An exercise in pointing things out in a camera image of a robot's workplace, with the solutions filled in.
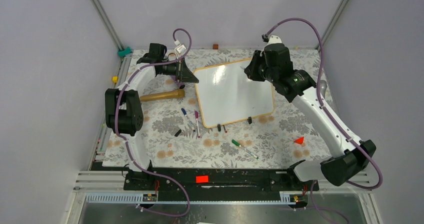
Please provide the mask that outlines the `yellow framed whiteboard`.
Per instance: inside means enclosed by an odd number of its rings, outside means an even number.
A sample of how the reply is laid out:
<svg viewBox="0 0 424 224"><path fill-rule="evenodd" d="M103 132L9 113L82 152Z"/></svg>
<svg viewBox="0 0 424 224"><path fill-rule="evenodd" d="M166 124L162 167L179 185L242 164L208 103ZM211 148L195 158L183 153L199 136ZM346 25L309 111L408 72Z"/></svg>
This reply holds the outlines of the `yellow framed whiteboard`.
<svg viewBox="0 0 424 224"><path fill-rule="evenodd" d="M248 117L272 114L275 110L274 88L268 81L253 81L240 67L251 59L211 65L196 69L195 84L202 124L214 128Z"/></svg>

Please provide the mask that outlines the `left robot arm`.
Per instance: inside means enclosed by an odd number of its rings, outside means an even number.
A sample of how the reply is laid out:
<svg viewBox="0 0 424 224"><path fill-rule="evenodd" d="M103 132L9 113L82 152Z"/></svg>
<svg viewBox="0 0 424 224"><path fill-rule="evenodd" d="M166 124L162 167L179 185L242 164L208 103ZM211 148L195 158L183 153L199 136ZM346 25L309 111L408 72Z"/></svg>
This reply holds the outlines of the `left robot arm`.
<svg viewBox="0 0 424 224"><path fill-rule="evenodd" d="M135 181L144 190L154 186L155 176L151 159L138 134L144 123L140 93L158 75L174 76L183 83L199 82L185 61L191 48L178 41L175 44L176 59L169 60L165 45L151 43L148 52L137 60L136 69L129 79L119 87L105 91L106 126L123 140L128 167L136 174Z"/></svg>

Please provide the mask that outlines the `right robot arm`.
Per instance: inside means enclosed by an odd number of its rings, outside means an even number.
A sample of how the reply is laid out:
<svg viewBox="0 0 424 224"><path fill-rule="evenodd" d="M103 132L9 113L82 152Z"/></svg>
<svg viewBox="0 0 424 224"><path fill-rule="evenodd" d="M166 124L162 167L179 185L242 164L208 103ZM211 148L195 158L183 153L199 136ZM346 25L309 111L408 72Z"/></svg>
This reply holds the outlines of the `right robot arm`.
<svg viewBox="0 0 424 224"><path fill-rule="evenodd" d="M244 69L247 78L270 82L275 90L299 109L311 122L327 145L330 157L315 161L299 161L290 168L287 185L301 189L307 181L326 179L334 186L350 183L364 170L377 150L372 140L362 140L354 134L319 97L317 83L303 69L295 69L289 49L282 43L255 50L250 64Z"/></svg>

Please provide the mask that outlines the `purple glitter microphone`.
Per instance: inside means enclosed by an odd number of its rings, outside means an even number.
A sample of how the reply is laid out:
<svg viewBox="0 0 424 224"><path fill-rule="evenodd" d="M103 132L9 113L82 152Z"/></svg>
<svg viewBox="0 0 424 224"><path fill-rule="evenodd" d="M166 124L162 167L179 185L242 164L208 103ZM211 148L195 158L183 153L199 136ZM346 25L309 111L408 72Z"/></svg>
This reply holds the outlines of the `purple glitter microphone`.
<svg viewBox="0 0 424 224"><path fill-rule="evenodd" d="M173 81L176 84L176 86L177 86L178 89L181 89L182 90L186 86L184 82L181 82L181 81L179 81L177 79L173 79Z"/></svg>

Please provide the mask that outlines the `blue capped white marker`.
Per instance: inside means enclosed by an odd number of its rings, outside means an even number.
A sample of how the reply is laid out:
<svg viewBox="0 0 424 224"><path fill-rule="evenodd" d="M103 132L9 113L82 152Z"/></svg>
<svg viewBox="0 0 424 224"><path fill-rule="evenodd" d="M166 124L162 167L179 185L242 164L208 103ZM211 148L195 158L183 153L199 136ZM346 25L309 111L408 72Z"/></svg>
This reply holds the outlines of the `blue capped white marker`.
<svg viewBox="0 0 424 224"><path fill-rule="evenodd" d="M184 117L186 118L186 120L187 120L187 122L188 122L189 127L192 129L192 131L193 131L193 132L196 132L196 129L195 129L195 127L193 126L192 122L190 121L190 119L189 119L189 117L188 117L188 114L187 114L186 110L185 110L184 108L181 108L181 111L182 111L182 113L183 113Z"/></svg>

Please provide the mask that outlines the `magenta capped white marker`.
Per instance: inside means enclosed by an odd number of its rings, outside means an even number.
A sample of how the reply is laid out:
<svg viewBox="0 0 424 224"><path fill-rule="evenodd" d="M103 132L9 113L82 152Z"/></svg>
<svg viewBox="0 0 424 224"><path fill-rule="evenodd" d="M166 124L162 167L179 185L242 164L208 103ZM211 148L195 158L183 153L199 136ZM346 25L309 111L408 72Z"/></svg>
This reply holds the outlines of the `magenta capped white marker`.
<svg viewBox="0 0 424 224"><path fill-rule="evenodd" d="M199 112L195 111L194 115L195 115L195 121L196 121L196 133L197 133L197 137L200 139L201 133L200 133L200 123L199 123Z"/></svg>

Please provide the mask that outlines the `silver microphone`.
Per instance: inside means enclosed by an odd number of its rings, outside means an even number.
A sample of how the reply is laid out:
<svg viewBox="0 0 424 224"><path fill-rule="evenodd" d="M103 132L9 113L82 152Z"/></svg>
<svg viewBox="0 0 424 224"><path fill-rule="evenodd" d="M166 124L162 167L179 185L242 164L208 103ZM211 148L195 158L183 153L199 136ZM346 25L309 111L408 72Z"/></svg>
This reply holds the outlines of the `silver microphone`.
<svg viewBox="0 0 424 224"><path fill-rule="evenodd" d="M325 99L327 89L328 89L327 81L324 80L324 79L320 80L319 81L319 93L320 93L322 99Z"/></svg>

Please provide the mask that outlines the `teal corner clip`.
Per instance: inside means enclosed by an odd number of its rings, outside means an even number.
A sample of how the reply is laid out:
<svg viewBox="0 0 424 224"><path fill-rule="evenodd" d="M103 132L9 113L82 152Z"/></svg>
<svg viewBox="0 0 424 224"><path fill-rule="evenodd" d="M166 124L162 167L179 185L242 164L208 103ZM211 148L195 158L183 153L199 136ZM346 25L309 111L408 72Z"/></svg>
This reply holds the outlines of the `teal corner clip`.
<svg viewBox="0 0 424 224"><path fill-rule="evenodd" d="M126 55L131 54L132 52L133 52L132 49L129 46L127 46L125 49L118 51L117 54L120 58L123 58Z"/></svg>

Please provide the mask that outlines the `yellow small cube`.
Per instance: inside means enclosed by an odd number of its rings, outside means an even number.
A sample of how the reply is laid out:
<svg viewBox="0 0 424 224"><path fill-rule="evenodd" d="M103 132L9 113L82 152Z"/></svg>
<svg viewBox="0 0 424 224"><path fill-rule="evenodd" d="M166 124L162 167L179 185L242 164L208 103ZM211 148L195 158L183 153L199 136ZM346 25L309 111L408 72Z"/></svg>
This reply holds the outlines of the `yellow small cube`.
<svg viewBox="0 0 424 224"><path fill-rule="evenodd" d="M112 77L112 82L116 84L118 82L118 77L117 76L113 76Z"/></svg>

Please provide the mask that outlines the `green capped white marker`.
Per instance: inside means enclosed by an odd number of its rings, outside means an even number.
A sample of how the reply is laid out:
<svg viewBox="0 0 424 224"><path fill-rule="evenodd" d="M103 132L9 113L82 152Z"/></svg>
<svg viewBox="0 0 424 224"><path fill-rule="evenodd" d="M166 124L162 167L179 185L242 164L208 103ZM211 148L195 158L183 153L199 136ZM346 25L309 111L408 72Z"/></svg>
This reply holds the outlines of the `green capped white marker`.
<svg viewBox="0 0 424 224"><path fill-rule="evenodd" d="M239 147L240 149L242 149L245 153L247 153L248 155L250 155L251 157L253 157L254 159L256 159L256 160L258 160L259 159L259 157L256 155L256 154L254 154L253 152L251 152L250 150L248 150L243 144L241 144L240 142L238 142L238 141L236 141L236 140L234 140L234 139L232 139L231 140L231 142L235 145L235 146L237 146L237 147Z"/></svg>

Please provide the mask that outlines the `red triangular block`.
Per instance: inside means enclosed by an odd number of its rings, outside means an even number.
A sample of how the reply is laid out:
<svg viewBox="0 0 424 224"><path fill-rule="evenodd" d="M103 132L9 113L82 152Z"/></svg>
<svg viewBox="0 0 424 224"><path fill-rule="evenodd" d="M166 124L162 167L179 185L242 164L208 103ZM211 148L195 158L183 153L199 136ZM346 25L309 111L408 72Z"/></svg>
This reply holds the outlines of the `red triangular block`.
<svg viewBox="0 0 424 224"><path fill-rule="evenodd" d="M298 145L304 145L304 142L305 142L305 137L304 136L302 136L302 137L300 137L300 138L298 138L298 139L296 139L296 140L294 140L293 141L295 144L298 144Z"/></svg>

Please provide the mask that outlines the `red tape label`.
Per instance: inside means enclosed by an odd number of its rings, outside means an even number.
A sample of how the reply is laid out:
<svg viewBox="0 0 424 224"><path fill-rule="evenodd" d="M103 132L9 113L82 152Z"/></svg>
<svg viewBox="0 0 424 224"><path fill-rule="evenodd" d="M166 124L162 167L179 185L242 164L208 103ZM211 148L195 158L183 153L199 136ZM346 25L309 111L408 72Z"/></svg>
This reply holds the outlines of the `red tape label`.
<svg viewBox="0 0 424 224"><path fill-rule="evenodd" d="M196 184L204 184L209 182L209 176L208 175L197 175L195 177L195 183Z"/></svg>

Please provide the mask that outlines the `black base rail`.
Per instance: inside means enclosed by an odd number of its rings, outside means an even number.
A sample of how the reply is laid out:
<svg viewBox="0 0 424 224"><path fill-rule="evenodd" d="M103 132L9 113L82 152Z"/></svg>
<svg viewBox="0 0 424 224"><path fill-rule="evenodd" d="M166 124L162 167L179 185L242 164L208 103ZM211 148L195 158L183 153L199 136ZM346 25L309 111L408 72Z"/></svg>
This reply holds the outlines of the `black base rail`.
<svg viewBox="0 0 424 224"><path fill-rule="evenodd" d="M280 192L303 194L319 185L298 180L290 169L221 169L154 167L150 179L141 179L132 170L125 176L125 191L152 191L159 201L224 202L279 201ZM195 182L208 175L208 183Z"/></svg>

